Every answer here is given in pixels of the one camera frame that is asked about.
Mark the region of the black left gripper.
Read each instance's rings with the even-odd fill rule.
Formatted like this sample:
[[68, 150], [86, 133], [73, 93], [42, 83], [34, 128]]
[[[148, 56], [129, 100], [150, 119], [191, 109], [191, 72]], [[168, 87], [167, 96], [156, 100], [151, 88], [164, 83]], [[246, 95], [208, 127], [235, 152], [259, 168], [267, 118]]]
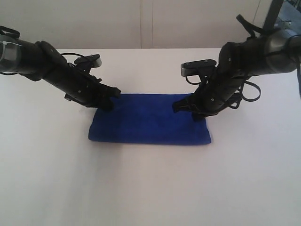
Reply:
[[46, 74], [46, 82], [69, 95], [85, 107], [112, 111], [110, 97], [119, 98], [121, 90], [101, 84], [94, 76], [84, 73], [70, 63], [59, 65]]

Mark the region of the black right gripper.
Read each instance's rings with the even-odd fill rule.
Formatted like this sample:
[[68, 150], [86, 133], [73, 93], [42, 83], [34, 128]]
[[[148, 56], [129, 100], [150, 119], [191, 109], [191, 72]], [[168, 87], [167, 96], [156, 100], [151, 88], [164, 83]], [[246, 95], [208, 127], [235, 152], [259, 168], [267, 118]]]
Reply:
[[242, 100], [242, 87], [246, 80], [240, 70], [222, 68], [197, 68], [192, 75], [198, 75], [200, 82], [193, 95], [175, 101], [173, 112], [191, 112], [194, 122], [202, 117], [217, 115], [225, 108], [236, 109]]

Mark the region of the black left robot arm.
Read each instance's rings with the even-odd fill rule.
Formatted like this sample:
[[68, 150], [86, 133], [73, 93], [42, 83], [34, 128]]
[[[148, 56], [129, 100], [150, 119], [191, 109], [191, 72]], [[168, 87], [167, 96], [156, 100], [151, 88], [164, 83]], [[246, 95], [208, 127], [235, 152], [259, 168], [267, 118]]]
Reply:
[[111, 98], [118, 98], [121, 91], [101, 83], [90, 74], [91, 69], [101, 66], [99, 54], [78, 54], [69, 63], [46, 41], [30, 43], [7, 35], [0, 37], [0, 71], [16, 73], [31, 81], [45, 80], [65, 93], [64, 98], [88, 108], [113, 109]]

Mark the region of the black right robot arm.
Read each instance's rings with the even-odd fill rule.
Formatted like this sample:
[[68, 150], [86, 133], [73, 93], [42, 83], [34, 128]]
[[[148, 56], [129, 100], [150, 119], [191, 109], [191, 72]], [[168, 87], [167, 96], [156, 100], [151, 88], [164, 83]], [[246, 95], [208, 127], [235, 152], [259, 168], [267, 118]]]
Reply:
[[251, 77], [290, 73], [297, 71], [301, 78], [301, 36], [291, 30], [279, 30], [260, 37], [250, 37], [245, 42], [226, 43], [219, 53], [218, 61], [205, 59], [181, 65], [185, 78], [198, 76], [197, 89], [187, 97], [173, 103], [175, 113], [191, 112], [194, 121], [215, 116], [226, 108], [239, 108], [245, 85], [261, 91], [249, 81]]

